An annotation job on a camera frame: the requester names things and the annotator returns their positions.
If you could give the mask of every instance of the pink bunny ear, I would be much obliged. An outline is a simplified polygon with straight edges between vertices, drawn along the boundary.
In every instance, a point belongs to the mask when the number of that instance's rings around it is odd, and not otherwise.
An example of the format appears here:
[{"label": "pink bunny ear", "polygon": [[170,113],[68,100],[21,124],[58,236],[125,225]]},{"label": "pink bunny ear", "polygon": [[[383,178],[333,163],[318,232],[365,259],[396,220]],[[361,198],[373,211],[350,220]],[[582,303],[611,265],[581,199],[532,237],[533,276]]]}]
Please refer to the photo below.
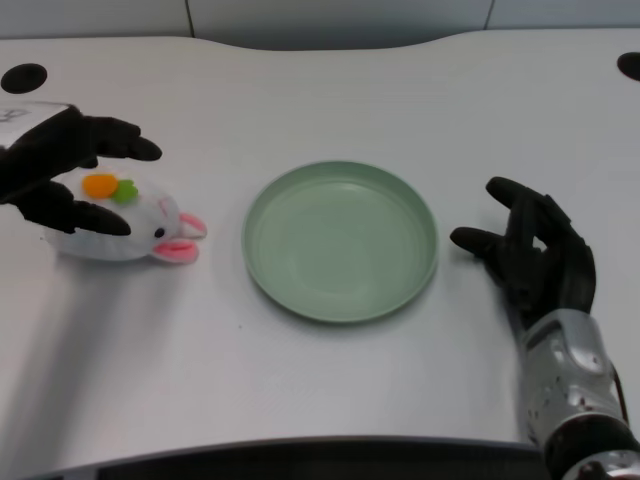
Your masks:
[{"label": "pink bunny ear", "polygon": [[193,263],[198,259],[198,246],[191,240],[169,240],[157,245],[151,255],[171,263]]},{"label": "pink bunny ear", "polygon": [[204,238],[207,236],[207,226],[202,220],[189,213],[180,214],[180,237]]}]

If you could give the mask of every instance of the white wall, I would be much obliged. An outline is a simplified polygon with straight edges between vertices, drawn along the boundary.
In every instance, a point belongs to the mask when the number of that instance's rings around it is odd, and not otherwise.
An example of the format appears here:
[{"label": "white wall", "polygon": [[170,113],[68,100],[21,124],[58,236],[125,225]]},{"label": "white wall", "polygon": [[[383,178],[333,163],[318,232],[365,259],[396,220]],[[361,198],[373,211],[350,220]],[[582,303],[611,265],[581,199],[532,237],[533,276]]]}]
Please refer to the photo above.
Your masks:
[{"label": "white wall", "polygon": [[185,0],[0,0],[0,38],[190,35]]},{"label": "white wall", "polygon": [[189,0],[197,37],[262,49],[380,48],[482,30],[491,0]]},{"label": "white wall", "polygon": [[640,27],[640,0],[496,0],[488,26]]}]

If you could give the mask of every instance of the green leaf decoration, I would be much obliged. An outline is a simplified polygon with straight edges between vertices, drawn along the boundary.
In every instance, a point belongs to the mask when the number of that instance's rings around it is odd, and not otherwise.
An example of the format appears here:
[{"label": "green leaf decoration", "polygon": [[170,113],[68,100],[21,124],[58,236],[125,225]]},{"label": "green leaf decoration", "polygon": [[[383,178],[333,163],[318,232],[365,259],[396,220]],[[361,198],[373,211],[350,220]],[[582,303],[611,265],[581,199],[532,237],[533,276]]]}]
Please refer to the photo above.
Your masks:
[{"label": "green leaf decoration", "polygon": [[118,205],[126,205],[132,202],[138,196],[138,189],[133,185],[133,180],[120,180],[118,188],[111,199]]}]

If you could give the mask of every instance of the white table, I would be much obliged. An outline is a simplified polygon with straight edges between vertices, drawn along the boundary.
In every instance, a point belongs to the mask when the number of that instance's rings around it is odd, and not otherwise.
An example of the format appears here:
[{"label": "white table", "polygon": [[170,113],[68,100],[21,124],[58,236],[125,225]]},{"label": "white table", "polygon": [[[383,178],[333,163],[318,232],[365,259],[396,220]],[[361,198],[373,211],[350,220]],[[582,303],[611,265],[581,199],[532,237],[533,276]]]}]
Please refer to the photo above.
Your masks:
[{"label": "white table", "polygon": [[[38,227],[0,209],[0,473],[309,435],[523,440],[497,291],[448,240],[460,225],[504,229],[506,210],[484,192],[494,175],[551,193],[593,247],[593,314],[640,425],[640,83],[616,69],[639,49],[640,30],[493,31],[342,52],[0,42],[0,72],[49,71],[22,98],[141,125],[164,156],[132,167],[210,230],[193,266],[83,263],[56,258]],[[327,159],[393,171],[438,217],[434,281],[385,321],[302,320],[244,269],[255,194]]]}]

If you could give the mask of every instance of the green plate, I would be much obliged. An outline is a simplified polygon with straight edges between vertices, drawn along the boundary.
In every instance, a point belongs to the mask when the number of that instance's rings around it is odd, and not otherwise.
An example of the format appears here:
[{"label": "green plate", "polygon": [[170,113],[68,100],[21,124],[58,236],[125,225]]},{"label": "green plate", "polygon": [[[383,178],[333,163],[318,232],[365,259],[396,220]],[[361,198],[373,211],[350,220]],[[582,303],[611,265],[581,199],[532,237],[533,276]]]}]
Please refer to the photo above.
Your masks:
[{"label": "green plate", "polygon": [[353,162],[286,173],[258,195],[244,223],[249,272],[305,317],[357,322],[389,313],[427,284],[438,235],[406,183]]}]

